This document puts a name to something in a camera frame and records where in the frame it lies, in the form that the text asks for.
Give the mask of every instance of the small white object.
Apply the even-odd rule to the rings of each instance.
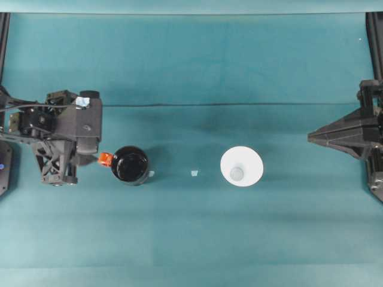
[[[76,105],[87,107],[89,106],[90,98],[89,97],[76,97]]]
[[[249,187],[261,179],[263,162],[253,149],[247,146],[234,146],[222,155],[221,173],[231,184],[237,187]]]

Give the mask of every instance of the teal cloth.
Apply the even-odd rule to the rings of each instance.
[[[155,174],[132,188],[91,164],[78,185],[53,188],[39,182],[32,151],[15,145],[13,187],[0,198],[0,286],[379,286],[383,205],[364,165],[306,141],[356,109],[357,84],[372,77],[363,17],[13,15],[4,86],[38,100],[99,89],[100,151],[137,145]],[[163,23],[177,23],[166,41]],[[293,37],[302,27],[326,33]],[[238,42],[213,40],[224,35]],[[296,51],[293,39],[305,46]],[[222,74],[238,67],[216,93],[200,85],[216,75],[198,78],[215,65]],[[257,72],[238,80],[248,67],[267,84]],[[124,106],[154,103],[178,106]],[[235,145],[264,161],[252,187],[221,175],[220,158]]]
[[[380,0],[2,0],[0,11],[93,14],[305,14],[383,10]]]
[[[4,83],[15,97],[99,90],[106,105],[352,103],[373,77],[364,14],[15,14]]]

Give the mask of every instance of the cable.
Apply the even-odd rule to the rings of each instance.
[[[74,106],[76,108],[84,109],[83,106],[79,106],[79,105],[46,105],[44,103],[29,103],[29,104],[25,104],[25,105],[9,106],[7,108],[0,109],[0,112],[6,112],[6,111],[9,111],[11,109],[23,109],[23,108],[34,108],[34,107],[62,109],[62,108],[69,108],[70,106]]]

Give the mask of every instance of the black cup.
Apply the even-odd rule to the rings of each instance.
[[[128,185],[143,184],[149,174],[149,159],[135,146],[124,146],[115,152],[111,162],[113,174]]]

